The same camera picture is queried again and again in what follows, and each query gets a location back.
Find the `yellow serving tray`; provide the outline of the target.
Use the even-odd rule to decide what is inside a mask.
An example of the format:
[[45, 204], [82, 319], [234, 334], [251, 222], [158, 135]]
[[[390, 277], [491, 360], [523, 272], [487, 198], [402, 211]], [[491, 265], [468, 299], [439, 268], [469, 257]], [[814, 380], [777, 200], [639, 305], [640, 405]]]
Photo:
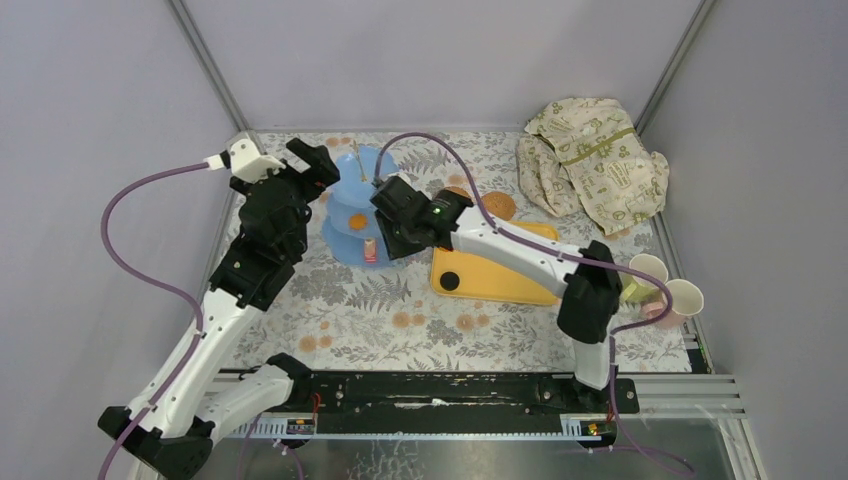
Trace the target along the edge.
[[[456, 272], [459, 287], [452, 292], [439, 286], [446, 271]], [[440, 295], [456, 298], [552, 306], [557, 297], [535, 281], [485, 258], [437, 248], [433, 252], [430, 285]]]

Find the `woven rattan coaster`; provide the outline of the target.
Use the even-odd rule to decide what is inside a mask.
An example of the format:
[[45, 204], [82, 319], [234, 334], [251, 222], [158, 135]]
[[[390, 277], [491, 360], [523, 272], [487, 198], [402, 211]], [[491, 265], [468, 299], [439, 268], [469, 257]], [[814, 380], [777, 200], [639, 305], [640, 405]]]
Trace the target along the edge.
[[482, 196], [486, 210], [499, 219], [510, 221], [514, 218], [517, 205], [513, 198], [504, 192], [489, 192]]
[[457, 186], [448, 186], [448, 187], [446, 187], [444, 190], [446, 190], [446, 191], [450, 191], [450, 192], [453, 192], [453, 193], [456, 193], [456, 194], [461, 195], [461, 196], [463, 196], [463, 197], [465, 197], [465, 198], [468, 198], [468, 199], [471, 199], [471, 198], [472, 198], [472, 197], [471, 197], [471, 194], [469, 194], [469, 193], [468, 193], [466, 190], [464, 190], [463, 188], [460, 188], [460, 187], [457, 187]]

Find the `blue three-tier cake stand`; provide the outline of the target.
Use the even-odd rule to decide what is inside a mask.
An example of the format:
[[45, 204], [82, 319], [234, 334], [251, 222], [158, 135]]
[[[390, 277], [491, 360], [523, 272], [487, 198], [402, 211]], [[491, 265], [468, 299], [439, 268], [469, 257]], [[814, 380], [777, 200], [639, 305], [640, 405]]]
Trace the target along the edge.
[[[373, 179], [378, 153], [375, 147], [354, 143], [349, 153], [336, 160], [340, 180], [330, 189], [322, 237], [333, 257], [345, 265], [371, 269], [392, 265], [375, 218], [375, 207], [370, 202], [375, 192]], [[362, 231], [352, 231], [348, 226], [349, 217], [356, 213], [368, 217], [368, 227]], [[364, 260], [363, 242], [366, 238], [377, 240], [376, 264], [367, 264]]]

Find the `pink cake slice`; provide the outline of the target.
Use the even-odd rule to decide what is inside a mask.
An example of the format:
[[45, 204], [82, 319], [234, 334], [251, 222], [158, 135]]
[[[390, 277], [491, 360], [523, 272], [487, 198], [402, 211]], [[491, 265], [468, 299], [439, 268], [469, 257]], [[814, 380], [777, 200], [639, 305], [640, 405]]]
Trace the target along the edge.
[[363, 255], [367, 264], [376, 264], [378, 262], [377, 240], [375, 238], [366, 238], [363, 242]]

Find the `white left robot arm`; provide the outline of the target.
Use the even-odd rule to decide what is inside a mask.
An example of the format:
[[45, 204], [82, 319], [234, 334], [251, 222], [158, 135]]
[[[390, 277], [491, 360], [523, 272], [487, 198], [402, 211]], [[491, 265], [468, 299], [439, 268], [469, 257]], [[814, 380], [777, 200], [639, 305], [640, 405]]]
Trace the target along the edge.
[[193, 319], [157, 375], [125, 406], [111, 406], [98, 425], [136, 459], [168, 479], [190, 479], [214, 446], [266, 410], [296, 411], [314, 399], [311, 370], [288, 354], [270, 357], [247, 379], [207, 393], [244, 333], [274, 302], [307, 248], [311, 203], [340, 178], [324, 146], [299, 138], [286, 145], [306, 167], [267, 154], [242, 132], [204, 170], [226, 169], [243, 196], [239, 230], [211, 274]]

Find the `orange flower cookie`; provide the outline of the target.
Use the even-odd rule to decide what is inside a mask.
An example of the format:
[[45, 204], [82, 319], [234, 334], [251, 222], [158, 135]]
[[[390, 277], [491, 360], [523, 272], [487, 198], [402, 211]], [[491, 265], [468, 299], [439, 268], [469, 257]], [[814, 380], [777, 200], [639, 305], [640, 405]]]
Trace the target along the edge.
[[368, 227], [368, 224], [368, 217], [362, 213], [356, 213], [348, 219], [348, 226], [352, 231], [362, 231]]

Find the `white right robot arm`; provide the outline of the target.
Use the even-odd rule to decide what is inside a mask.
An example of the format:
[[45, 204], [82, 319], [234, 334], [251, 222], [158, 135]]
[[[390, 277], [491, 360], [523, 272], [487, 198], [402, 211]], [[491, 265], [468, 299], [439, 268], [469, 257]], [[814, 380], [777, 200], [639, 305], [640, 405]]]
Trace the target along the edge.
[[400, 176], [375, 186], [370, 202], [390, 258], [443, 248], [534, 281], [560, 301], [556, 324], [574, 344], [575, 402], [597, 412], [612, 400], [609, 325], [619, 310], [622, 282], [605, 244], [579, 248], [556, 242], [501, 221], [479, 200], [448, 190], [429, 198]]

